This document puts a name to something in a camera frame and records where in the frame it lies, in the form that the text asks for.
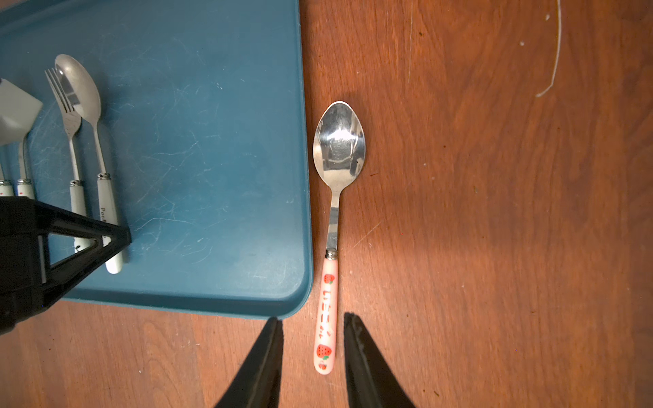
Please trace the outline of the fork with Hello Kitty handle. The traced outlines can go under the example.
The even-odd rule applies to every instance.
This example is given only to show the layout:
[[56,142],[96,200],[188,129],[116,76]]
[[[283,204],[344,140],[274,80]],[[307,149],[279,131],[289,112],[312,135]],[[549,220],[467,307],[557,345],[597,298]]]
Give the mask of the fork with Hello Kitty handle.
[[3,167],[0,166],[0,197],[13,197],[15,195],[11,180],[5,178]]

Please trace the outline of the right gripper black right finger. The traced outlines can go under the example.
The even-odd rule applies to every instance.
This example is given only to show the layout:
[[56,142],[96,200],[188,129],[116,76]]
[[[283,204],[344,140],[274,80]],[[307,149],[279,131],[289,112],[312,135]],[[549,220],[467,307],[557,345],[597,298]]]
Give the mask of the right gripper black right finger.
[[360,316],[344,316],[349,407],[415,407],[397,381]]

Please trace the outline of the fork with white Pochacco handle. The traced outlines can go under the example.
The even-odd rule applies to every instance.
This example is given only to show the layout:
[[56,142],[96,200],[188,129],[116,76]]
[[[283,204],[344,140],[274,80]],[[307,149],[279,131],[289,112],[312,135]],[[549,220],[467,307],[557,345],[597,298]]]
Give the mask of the fork with white Pochacco handle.
[[86,209],[83,181],[80,177],[77,154],[74,146],[74,136],[78,133],[81,127],[82,118],[77,112],[74,111],[70,102],[66,99],[66,95],[63,91],[63,88],[61,87],[54,68],[47,69],[45,71],[45,76],[54,94],[57,105],[61,110],[64,131],[66,132],[68,139],[73,174],[73,179],[69,183],[71,210],[75,214],[87,217],[88,214]]

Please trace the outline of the spoon with Hello Kitty handle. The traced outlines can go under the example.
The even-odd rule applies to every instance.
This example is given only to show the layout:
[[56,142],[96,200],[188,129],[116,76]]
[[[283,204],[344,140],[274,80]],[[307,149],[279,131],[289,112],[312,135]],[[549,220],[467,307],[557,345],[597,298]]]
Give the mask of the spoon with Hello Kitty handle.
[[22,139],[19,143],[18,160],[20,166],[20,178],[17,180],[18,196],[27,197],[34,200],[35,190],[34,190],[32,180],[28,177],[24,139]]

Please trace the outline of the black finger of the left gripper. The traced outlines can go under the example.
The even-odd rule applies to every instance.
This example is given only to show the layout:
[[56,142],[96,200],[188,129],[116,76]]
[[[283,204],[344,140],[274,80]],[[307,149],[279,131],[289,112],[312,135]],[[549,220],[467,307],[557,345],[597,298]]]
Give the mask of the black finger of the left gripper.
[[[132,242],[130,230],[125,226],[83,217],[42,202],[35,203],[35,226],[41,274],[41,311],[52,307]],[[51,263],[51,235],[86,238],[91,243],[82,251]]]

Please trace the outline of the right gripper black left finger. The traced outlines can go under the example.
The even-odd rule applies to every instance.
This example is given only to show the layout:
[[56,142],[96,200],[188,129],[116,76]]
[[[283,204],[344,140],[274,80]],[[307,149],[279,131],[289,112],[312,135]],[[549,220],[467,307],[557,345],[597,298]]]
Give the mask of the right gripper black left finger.
[[283,326],[268,319],[216,407],[277,407],[282,382]]

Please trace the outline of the spoon with strawberry pink handle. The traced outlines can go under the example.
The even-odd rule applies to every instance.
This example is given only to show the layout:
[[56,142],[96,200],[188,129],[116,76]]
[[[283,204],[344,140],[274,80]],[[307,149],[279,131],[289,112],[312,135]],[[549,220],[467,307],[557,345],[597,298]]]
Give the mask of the spoon with strawberry pink handle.
[[340,196],[362,172],[366,140],[360,119],[343,101],[331,103],[318,122],[313,144],[314,165],[331,190],[326,253],[322,265],[314,368],[321,375],[333,371],[338,328],[338,221]]

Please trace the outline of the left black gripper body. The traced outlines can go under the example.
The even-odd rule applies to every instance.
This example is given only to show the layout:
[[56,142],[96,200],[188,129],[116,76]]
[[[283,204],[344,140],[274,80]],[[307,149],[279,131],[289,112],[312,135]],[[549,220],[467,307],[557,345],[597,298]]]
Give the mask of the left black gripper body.
[[47,213],[33,200],[1,199],[1,333],[46,311]]

